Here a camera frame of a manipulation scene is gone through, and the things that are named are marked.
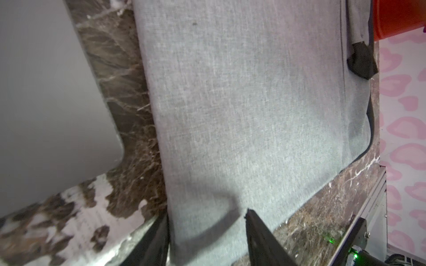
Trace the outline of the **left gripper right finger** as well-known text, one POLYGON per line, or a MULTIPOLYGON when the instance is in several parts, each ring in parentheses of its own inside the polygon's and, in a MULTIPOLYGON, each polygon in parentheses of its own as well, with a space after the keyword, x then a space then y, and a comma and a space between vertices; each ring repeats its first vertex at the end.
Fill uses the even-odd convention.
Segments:
POLYGON ((296 266, 254 210, 247 210, 245 221, 251 266, 296 266))

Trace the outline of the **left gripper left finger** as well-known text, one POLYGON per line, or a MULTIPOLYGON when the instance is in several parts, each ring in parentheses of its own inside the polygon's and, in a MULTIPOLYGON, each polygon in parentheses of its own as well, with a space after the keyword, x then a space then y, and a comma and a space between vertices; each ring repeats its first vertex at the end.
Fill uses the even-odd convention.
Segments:
POLYGON ((168 213, 162 212, 121 266, 165 266, 169 250, 168 213))

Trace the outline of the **grey laptop bag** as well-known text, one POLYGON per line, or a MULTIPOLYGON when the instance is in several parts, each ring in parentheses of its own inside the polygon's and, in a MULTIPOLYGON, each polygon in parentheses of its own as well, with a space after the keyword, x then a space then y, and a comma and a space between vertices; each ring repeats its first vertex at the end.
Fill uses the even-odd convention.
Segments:
POLYGON ((370 1, 134 1, 174 266, 229 266, 369 147, 370 1))

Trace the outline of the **silver laptop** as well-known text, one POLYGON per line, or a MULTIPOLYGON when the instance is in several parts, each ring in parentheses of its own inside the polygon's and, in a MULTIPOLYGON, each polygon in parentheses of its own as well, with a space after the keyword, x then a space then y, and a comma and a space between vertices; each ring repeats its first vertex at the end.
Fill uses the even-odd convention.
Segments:
POLYGON ((123 142, 64 1, 1 2, 1 216, 105 174, 123 142))

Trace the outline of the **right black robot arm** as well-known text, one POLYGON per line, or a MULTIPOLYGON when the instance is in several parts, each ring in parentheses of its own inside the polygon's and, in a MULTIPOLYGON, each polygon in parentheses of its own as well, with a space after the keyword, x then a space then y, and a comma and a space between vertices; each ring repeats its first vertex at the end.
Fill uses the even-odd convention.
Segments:
POLYGON ((406 257, 402 254, 392 254, 384 261, 370 255, 366 250, 358 246, 353 246, 344 266, 426 266, 425 263, 406 257))

